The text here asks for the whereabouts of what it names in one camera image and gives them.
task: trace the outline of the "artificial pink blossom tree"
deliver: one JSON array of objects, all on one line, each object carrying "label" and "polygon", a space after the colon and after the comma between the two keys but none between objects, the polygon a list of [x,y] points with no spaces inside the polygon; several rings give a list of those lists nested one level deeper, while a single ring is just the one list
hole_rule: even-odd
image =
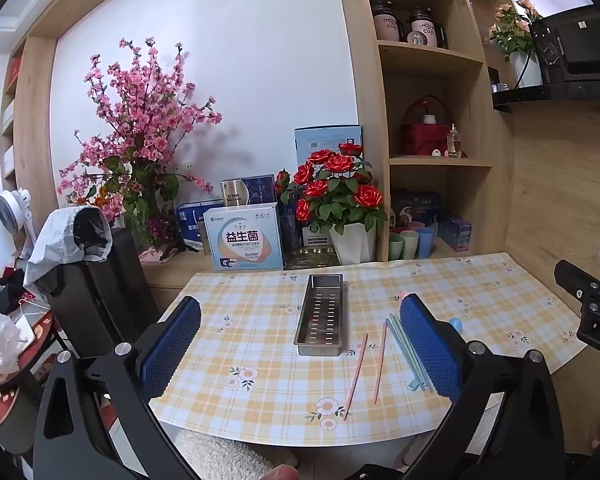
[{"label": "artificial pink blossom tree", "polygon": [[[93,204],[102,209],[110,222],[124,213],[125,225],[139,230],[154,247],[173,242],[178,230],[173,216],[173,200],[180,183],[178,178],[195,183],[207,192],[213,186],[193,174],[168,171],[180,141],[196,123],[218,124],[222,115],[213,111],[216,102],[209,97],[201,108],[191,99],[193,83],[184,84],[182,44],[171,72],[165,72],[157,61],[154,38],[144,40],[148,62],[140,64],[141,48],[132,41],[120,40],[121,48],[129,48],[134,57],[130,70],[119,63],[109,65],[109,85],[98,67],[100,54],[91,56],[91,69],[84,78],[90,83],[88,96],[96,103],[98,117],[109,123],[113,131],[105,137],[91,137],[81,142],[79,158],[60,171],[62,182],[58,194],[70,190],[69,203]],[[116,90],[114,104],[106,95],[107,88]],[[82,171],[74,173],[78,165]],[[157,194],[164,200],[158,204]]]}]

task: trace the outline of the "white fan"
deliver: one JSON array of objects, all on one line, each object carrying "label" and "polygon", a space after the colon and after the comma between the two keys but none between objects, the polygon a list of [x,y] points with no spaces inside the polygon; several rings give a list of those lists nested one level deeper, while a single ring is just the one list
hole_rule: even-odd
[{"label": "white fan", "polygon": [[17,235],[24,228],[27,235],[20,257],[28,260],[36,244],[33,217],[29,211],[31,195],[26,189],[3,191],[0,193],[0,221],[11,235]]}]

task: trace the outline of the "red basket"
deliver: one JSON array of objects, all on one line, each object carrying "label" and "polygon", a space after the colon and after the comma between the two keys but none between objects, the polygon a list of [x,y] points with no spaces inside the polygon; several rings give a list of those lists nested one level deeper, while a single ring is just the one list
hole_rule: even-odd
[{"label": "red basket", "polygon": [[440,150],[444,155],[446,151],[446,135],[451,130],[448,124],[425,124],[408,123],[410,112],[414,106],[420,105],[424,100],[435,99],[442,105],[448,119],[448,112],[444,103],[433,95],[426,95],[418,99],[404,113],[402,124],[400,125],[400,135],[402,136],[402,148],[406,155],[431,155],[434,150]]}]

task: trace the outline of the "stainless steel tray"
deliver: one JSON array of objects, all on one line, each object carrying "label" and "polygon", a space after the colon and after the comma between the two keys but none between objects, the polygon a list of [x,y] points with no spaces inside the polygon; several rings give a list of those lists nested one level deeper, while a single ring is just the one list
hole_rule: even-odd
[{"label": "stainless steel tray", "polygon": [[294,345],[300,355],[336,357],[342,350],[342,274],[311,274]]}]

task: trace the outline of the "pink chopstick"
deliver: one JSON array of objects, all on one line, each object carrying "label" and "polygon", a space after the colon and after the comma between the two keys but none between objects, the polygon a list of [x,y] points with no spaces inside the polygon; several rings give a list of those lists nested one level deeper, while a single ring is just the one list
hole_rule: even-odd
[{"label": "pink chopstick", "polygon": [[351,383],[351,390],[349,391],[349,399],[347,399],[347,404],[344,410],[344,416],[342,420],[347,420],[347,415],[349,415],[349,408],[351,407],[351,401],[353,400],[353,392],[356,389],[356,383],[358,382],[358,376],[360,375],[360,367],[362,366],[362,358],[365,355],[366,348],[366,340],[369,338],[369,334],[365,334],[365,339],[362,342],[362,349],[360,350],[360,354],[358,355],[358,364],[356,365],[356,374],[353,376],[353,382]]},{"label": "pink chopstick", "polygon": [[382,373],[382,362],[384,362],[384,342],[386,341],[386,321],[382,323],[382,344],[380,345],[380,366],[378,376],[376,377],[376,389],[374,390],[374,404],[378,400],[378,390],[380,389],[380,374]]}]

